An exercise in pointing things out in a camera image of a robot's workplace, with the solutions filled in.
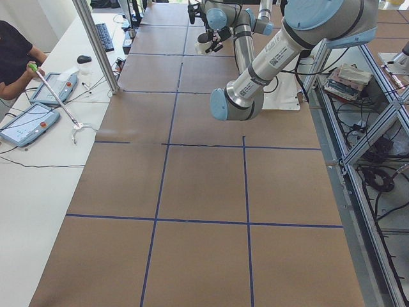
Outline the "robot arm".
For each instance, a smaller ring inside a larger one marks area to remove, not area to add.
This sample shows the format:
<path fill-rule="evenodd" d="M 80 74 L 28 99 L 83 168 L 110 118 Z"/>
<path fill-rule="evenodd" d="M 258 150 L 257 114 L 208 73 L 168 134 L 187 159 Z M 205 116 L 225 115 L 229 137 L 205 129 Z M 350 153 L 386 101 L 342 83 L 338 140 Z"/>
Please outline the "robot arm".
<path fill-rule="evenodd" d="M 202 19 L 206 32 L 197 38 L 199 54 L 218 52 L 223 42 L 232 39 L 235 63 L 240 73 L 255 58 L 253 34 L 269 36 L 274 28 L 270 19 L 273 1 L 261 1 L 258 15 L 249 8 L 244 9 L 238 1 L 201 1 L 190 13 L 190 21 Z"/>
<path fill-rule="evenodd" d="M 377 1 L 288 1 L 281 30 L 240 76 L 210 96 L 217 120 L 250 120 L 264 103 L 264 87 L 303 50 L 322 40 L 329 49 L 370 42 L 377 29 Z"/>

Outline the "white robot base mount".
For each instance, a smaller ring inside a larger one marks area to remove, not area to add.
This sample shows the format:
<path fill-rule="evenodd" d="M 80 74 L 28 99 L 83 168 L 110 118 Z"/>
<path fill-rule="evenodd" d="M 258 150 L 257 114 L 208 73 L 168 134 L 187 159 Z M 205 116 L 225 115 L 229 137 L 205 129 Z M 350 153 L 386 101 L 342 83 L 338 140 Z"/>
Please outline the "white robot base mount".
<path fill-rule="evenodd" d="M 263 91 L 263 110 L 300 110 L 297 83 L 292 74 L 279 73 Z"/>

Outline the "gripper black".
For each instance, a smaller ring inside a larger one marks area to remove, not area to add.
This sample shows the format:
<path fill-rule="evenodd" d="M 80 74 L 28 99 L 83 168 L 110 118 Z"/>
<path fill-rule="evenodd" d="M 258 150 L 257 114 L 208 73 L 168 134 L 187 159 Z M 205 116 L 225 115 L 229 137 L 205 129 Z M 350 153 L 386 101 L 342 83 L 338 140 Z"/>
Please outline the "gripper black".
<path fill-rule="evenodd" d="M 222 29 L 211 30 L 210 33 L 212 34 L 211 52 L 220 51 L 223 48 L 223 42 L 232 36 L 232 32 L 228 26 Z"/>
<path fill-rule="evenodd" d="M 214 41 L 214 30 L 212 28 L 206 28 L 206 33 L 204 34 L 204 42 L 212 42 Z"/>

